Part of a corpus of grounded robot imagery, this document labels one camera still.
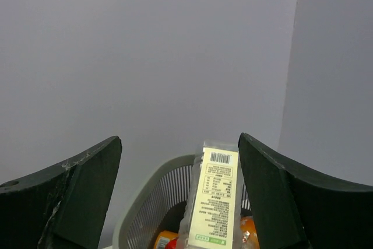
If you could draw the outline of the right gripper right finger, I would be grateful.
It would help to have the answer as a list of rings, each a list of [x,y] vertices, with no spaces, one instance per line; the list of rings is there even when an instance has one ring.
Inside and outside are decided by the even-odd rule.
[[[316,171],[242,133],[260,248],[372,248],[372,186]]]

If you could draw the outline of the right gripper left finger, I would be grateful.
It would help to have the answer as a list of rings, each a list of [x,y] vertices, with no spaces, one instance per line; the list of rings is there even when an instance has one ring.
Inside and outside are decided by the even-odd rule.
[[[97,248],[122,154],[118,136],[1,184],[1,248]]]

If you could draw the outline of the orange juice bottle white cap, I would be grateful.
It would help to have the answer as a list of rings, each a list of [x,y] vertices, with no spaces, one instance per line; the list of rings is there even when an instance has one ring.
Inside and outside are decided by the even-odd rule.
[[[242,232],[242,246],[247,249],[260,249],[258,235],[252,216],[241,218],[240,229]]]

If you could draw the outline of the large clear beige-label bottle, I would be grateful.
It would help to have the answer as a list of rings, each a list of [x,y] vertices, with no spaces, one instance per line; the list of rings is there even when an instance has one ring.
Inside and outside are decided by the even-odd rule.
[[[242,172],[237,145],[204,141],[193,161],[177,248],[241,248]]]

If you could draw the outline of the small red-label cola bottle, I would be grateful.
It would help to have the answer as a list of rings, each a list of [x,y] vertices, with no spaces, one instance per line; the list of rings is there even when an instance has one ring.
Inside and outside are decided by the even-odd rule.
[[[178,238],[174,238],[167,243],[167,245],[165,246],[165,249],[176,249],[177,243],[178,243]]]

